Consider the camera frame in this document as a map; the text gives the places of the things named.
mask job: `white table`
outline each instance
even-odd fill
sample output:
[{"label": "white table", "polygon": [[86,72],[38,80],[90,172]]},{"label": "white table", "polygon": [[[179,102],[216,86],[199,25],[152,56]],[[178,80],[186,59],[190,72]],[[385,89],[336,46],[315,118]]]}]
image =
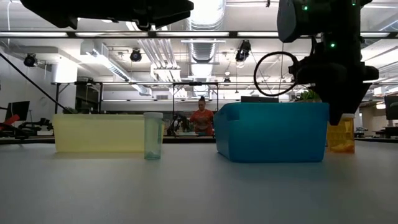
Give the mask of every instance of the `white table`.
[{"label": "white table", "polygon": [[397,223],[398,144],[356,144],[304,164],[232,163],[214,144],[159,161],[0,146],[0,223]]}]

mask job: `yellow plastic bin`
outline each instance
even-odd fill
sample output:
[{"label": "yellow plastic bin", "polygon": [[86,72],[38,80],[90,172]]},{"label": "yellow plastic bin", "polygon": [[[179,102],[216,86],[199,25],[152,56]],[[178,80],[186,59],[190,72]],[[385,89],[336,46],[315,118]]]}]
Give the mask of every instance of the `yellow plastic bin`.
[{"label": "yellow plastic bin", "polygon": [[343,114],[337,126],[328,124],[328,152],[355,153],[354,114]]},{"label": "yellow plastic bin", "polygon": [[55,114],[57,152],[144,152],[144,117],[129,114]]}]

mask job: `person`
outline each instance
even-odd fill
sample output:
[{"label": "person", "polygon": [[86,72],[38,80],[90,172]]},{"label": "person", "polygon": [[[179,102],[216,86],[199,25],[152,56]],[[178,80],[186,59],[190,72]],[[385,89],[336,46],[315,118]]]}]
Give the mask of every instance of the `person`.
[{"label": "person", "polygon": [[213,135],[213,117],[214,114],[211,110],[206,109],[206,100],[204,96],[201,96],[198,102],[199,110],[193,112],[190,118],[190,122],[193,122],[195,132],[199,135]]}]

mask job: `blue plastic bin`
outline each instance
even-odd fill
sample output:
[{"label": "blue plastic bin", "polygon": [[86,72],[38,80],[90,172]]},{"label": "blue plastic bin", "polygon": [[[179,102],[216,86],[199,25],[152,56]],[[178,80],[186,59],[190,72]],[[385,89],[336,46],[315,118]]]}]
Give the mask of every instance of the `blue plastic bin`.
[{"label": "blue plastic bin", "polygon": [[327,103],[230,103],[215,114],[217,151],[233,162],[320,162]]}]

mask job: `orange shirt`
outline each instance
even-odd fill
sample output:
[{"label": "orange shirt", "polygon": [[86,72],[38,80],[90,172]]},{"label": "orange shirt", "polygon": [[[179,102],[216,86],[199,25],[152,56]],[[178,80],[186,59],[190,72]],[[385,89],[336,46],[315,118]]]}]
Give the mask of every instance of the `orange shirt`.
[{"label": "orange shirt", "polygon": [[213,135],[213,121],[214,114],[211,110],[195,111],[191,115],[190,121],[195,124],[195,132],[206,133],[206,135]]}]

